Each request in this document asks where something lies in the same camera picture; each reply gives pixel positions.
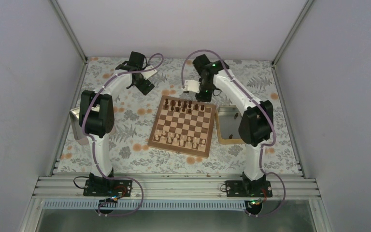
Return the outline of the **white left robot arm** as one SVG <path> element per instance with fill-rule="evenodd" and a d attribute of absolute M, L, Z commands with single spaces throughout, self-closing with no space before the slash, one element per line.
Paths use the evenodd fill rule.
<path fill-rule="evenodd" d="M 131 87 L 136 87 L 143 95 L 154 88 L 149 78 L 162 63 L 151 65 L 150 61 L 142 53 L 131 52 L 129 59 L 119 64 L 102 86 L 81 94 L 79 125 L 91 142 L 93 167 L 90 175 L 100 178 L 96 190 L 104 196 L 112 194 L 115 189 L 109 150 L 109 136 L 115 125 L 114 99 Z"/>

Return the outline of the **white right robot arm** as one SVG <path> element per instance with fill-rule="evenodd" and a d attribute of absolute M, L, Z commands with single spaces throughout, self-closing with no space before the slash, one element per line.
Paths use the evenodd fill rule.
<path fill-rule="evenodd" d="M 269 140 L 272 133 L 272 103 L 261 101 L 249 92 L 224 62 L 210 62 L 203 54 L 197 56 L 192 63 L 200 76 L 196 99 L 200 102 L 210 102 L 214 91 L 221 90 L 242 116 L 238 133 L 246 143 L 247 155 L 243 175 L 248 179 L 243 182 L 242 189 L 245 195 L 254 197 L 261 190 L 258 180 L 263 177 L 259 165 L 259 145 Z"/>

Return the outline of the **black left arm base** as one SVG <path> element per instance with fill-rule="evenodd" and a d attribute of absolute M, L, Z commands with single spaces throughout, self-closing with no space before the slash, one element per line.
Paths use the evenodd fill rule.
<path fill-rule="evenodd" d="M 87 180 L 83 195 L 95 197 L 129 197 L 131 195 L 132 180 L 96 179 Z"/>

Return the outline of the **yellow metal tin box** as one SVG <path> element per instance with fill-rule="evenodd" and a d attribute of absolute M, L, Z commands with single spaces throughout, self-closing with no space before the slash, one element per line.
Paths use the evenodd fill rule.
<path fill-rule="evenodd" d="M 235 105 L 218 107 L 215 113 L 215 120 L 217 137 L 220 144 L 244 144 L 238 132 L 242 114 Z"/>

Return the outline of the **metal tin under left arm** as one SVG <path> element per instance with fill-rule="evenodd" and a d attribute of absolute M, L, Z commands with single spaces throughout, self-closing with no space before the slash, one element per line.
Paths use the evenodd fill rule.
<path fill-rule="evenodd" d="M 114 113 L 109 107 L 92 107 L 87 112 L 85 107 L 77 107 L 69 112 L 74 139 L 80 145 L 87 145 L 91 135 L 102 139 L 105 147 L 109 146 L 110 136 L 116 132 Z"/>

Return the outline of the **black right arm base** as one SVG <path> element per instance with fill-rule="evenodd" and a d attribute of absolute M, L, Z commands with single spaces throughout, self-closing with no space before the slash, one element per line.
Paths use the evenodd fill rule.
<path fill-rule="evenodd" d="M 225 182 L 226 194 L 230 198 L 260 198 L 272 197 L 272 187 L 270 181 L 258 180 L 228 180 Z"/>

